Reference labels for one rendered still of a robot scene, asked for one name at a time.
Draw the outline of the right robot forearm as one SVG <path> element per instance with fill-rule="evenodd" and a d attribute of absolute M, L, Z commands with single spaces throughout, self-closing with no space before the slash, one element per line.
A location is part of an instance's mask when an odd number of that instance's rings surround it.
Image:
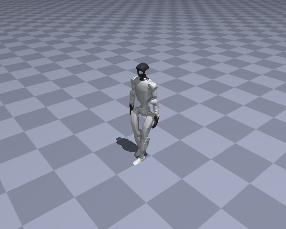
<path fill-rule="evenodd" d="M 129 103 L 129 104 L 131 104 L 132 107 L 134 106 L 134 100 L 135 100 L 135 96 L 132 96 L 132 95 L 130 94 L 130 103 Z"/>

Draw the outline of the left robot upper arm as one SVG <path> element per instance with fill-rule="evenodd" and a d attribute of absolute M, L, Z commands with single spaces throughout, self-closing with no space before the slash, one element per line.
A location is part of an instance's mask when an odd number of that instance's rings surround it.
<path fill-rule="evenodd" d="M 148 83 L 149 89 L 151 90 L 152 98 L 151 104 L 156 105 L 156 99 L 157 99 L 157 84 L 154 82 Z"/>

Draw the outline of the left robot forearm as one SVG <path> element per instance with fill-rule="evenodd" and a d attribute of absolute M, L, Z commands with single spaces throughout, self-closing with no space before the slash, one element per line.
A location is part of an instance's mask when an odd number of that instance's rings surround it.
<path fill-rule="evenodd" d="M 156 105 L 153 105 L 153 114 L 154 116 L 156 115 L 157 118 L 159 118 L 159 104 L 158 104 L 158 100 L 156 99 Z"/>

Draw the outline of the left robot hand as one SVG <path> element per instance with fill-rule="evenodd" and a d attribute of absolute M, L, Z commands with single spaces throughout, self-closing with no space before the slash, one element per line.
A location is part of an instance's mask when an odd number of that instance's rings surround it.
<path fill-rule="evenodd" d="M 151 128 L 155 128 L 155 127 L 156 127 L 159 118 L 157 118 L 157 116 L 155 115 L 155 116 L 154 116 L 154 120 L 155 120 L 154 125 L 153 125 Z"/>

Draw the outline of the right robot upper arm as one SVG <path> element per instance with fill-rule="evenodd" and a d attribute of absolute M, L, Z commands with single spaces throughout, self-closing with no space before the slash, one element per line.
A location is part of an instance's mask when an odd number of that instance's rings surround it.
<path fill-rule="evenodd" d="M 133 77 L 133 78 L 131 79 L 132 90 L 130 91 L 130 94 L 131 94 L 132 96 L 136 96 L 135 84 L 134 84 L 134 80 L 135 80 L 136 78 L 137 78 L 137 76 L 135 76 L 135 77 Z"/>

